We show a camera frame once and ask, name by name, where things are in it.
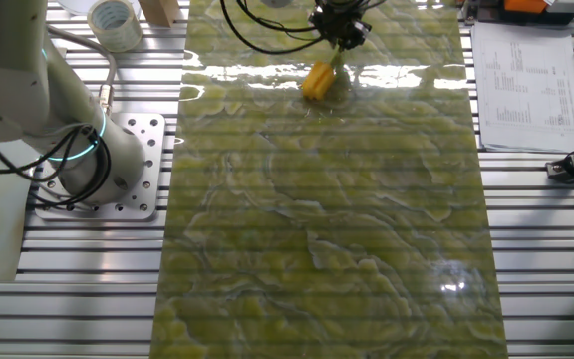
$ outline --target teal light ring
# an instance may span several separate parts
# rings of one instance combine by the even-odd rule
[[[101,131],[99,132],[99,138],[101,138],[104,135],[104,132],[106,131],[106,113],[103,110],[101,110],[101,112],[104,114],[104,122],[101,125]],[[68,157],[67,160],[70,161],[70,160],[78,159],[79,157],[92,151],[96,146],[97,146],[97,142],[94,142],[92,145],[87,147],[85,150],[79,152],[76,155],[72,155],[72,156]],[[62,161],[63,159],[49,158],[49,160],[50,161]]]

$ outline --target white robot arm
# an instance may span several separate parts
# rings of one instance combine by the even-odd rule
[[[46,9],[47,0],[0,0],[0,142],[21,139],[45,154],[66,134],[55,129],[94,128],[98,140],[78,136],[59,179],[72,196],[87,191],[85,203],[105,204],[136,184],[144,150],[58,53],[46,30]],[[64,151],[51,157],[54,168]]]

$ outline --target bolt hole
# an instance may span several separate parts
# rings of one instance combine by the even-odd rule
[[[128,190],[128,184],[126,183],[126,181],[120,177],[115,177],[113,178],[113,182],[115,183],[115,185],[122,190]]]

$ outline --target black cable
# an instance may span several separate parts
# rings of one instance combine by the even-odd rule
[[[34,168],[42,163],[44,163],[45,161],[47,161],[50,157],[52,157],[56,152],[58,152],[67,142],[67,140],[71,137],[74,136],[76,134],[76,131],[78,129],[74,129],[73,131],[70,131],[67,135],[65,135],[51,150],[49,150],[48,152],[46,152],[45,155],[39,157],[38,159],[36,159],[34,162],[29,163],[27,165],[23,165],[23,166],[19,166],[17,167],[17,169],[19,169],[20,171],[26,171],[29,170],[31,168]],[[14,171],[10,170],[10,169],[0,169],[0,175],[9,175],[9,174],[13,174]]]
[[[293,49],[287,49],[287,50],[265,50],[262,48],[257,47],[256,45],[250,43],[247,39],[245,39],[236,29],[236,27],[234,26],[234,24],[232,23],[231,19],[229,18],[229,14],[227,13],[227,7],[225,5],[225,0],[220,0],[220,7],[223,11],[223,16],[225,17],[225,21],[227,22],[227,25],[229,25],[229,28],[231,29],[231,31],[234,33],[234,35],[236,35],[236,37],[238,38],[238,40],[242,41],[245,45],[247,45],[248,47],[263,53],[263,54],[267,54],[267,55],[284,55],[284,54],[291,54],[303,49],[306,49],[310,46],[314,46],[317,43],[325,40],[323,37],[319,37],[318,39],[311,41],[305,45],[299,46],[299,47],[295,47]]]
[[[380,5],[382,5],[382,4],[386,3],[386,2],[387,2],[387,0],[380,0],[379,2],[377,2],[377,3],[375,3],[375,4],[367,5],[367,6],[365,6],[365,7],[362,8],[362,9],[363,9],[363,10],[373,9],[373,8],[375,8],[375,7],[377,7],[377,6],[380,6]]]
[[[53,201],[43,199],[43,198],[39,197],[39,195],[34,193],[34,192],[30,192],[30,196],[32,196],[34,199],[39,201],[44,207],[69,206],[69,205],[74,205],[74,204],[80,203],[80,202],[90,198],[94,193],[97,192],[97,190],[99,190],[99,188],[101,188],[104,185],[106,180],[108,180],[108,177],[110,176],[110,171],[112,168],[112,159],[111,159],[110,150],[108,149],[108,145],[106,145],[106,142],[102,138],[98,138],[96,141],[97,141],[97,143],[100,144],[100,147],[103,150],[103,154],[105,155],[105,158],[101,157],[102,152],[99,152],[99,151],[96,152],[96,154],[97,154],[97,170],[95,171],[95,174],[93,175],[93,178],[89,182],[88,186],[86,188],[84,188],[81,193],[73,196],[72,198],[61,201],[61,202],[53,202]],[[105,168],[106,170],[103,172],[103,175],[100,177],[100,169],[101,168]]]
[[[286,28],[285,28],[285,25],[281,24],[281,23],[278,22],[278,21],[269,20],[269,19],[265,19],[265,18],[259,18],[259,19],[261,19],[262,21],[266,21],[266,22],[272,23],[272,24],[276,24],[276,26],[280,26],[281,28],[286,29]],[[296,39],[296,40],[302,40],[302,41],[314,41],[314,40],[316,40],[316,39],[305,39],[305,38],[301,38],[301,37],[292,35],[289,31],[285,31],[285,34],[286,34],[287,36],[289,36],[290,38]]]
[[[283,32],[309,32],[312,30],[316,30],[315,26],[310,26],[310,27],[306,27],[306,28],[297,28],[297,29],[289,29],[286,28],[285,26],[283,26],[282,24],[280,24],[280,27],[278,26],[274,26],[271,25],[270,23],[276,23],[276,21],[269,21],[270,23],[266,23],[265,21],[267,21],[267,19],[263,19],[263,18],[259,18],[256,15],[252,14],[251,11],[249,11],[249,9],[247,8],[247,1],[245,0],[245,3],[243,4],[242,0],[236,0],[236,3],[238,3],[238,6],[241,8],[241,10],[252,20],[254,20],[255,22],[257,22],[258,24],[268,28],[268,29],[272,29],[272,30],[278,30],[278,31],[283,31]]]
[[[66,162],[68,161],[68,155],[70,154],[70,150],[72,149],[74,143],[75,143],[75,139],[77,138],[77,136],[83,131],[83,127],[79,128],[79,129],[74,129],[72,130],[68,136],[66,136],[66,138],[68,138],[68,144],[66,146],[65,152],[64,152],[64,158],[63,160],[59,163],[59,166],[55,169],[55,173],[52,174],[51,176],[47,177],[47,178],[43,178],[43,179],[36,179],[33,177],[30,177],[26,174],[24,174],[24,170],[21,170],[20,168],[17,168],[12,162],[10,162],[10,160],[8,160],[8,158],[6,158],[6,156],[4,154],[2,154],[0,152],[0,161],[2,163],[4,163],[4,165],[6,165],[6,167],[8,168],[8,170],[10,171],[11,174],[16,174],[17,176],[25,179],[25,180],[29,180],[29,181],[33,181],[33,182],[47,182],[50,180],[55,179],[59,173],[63,170],[63,168],[66,165]]]

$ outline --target wooden block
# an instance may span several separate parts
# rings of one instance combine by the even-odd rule
[[[139,0],[145,19],[154,25],[171,27],[180,8],[177,0]]]

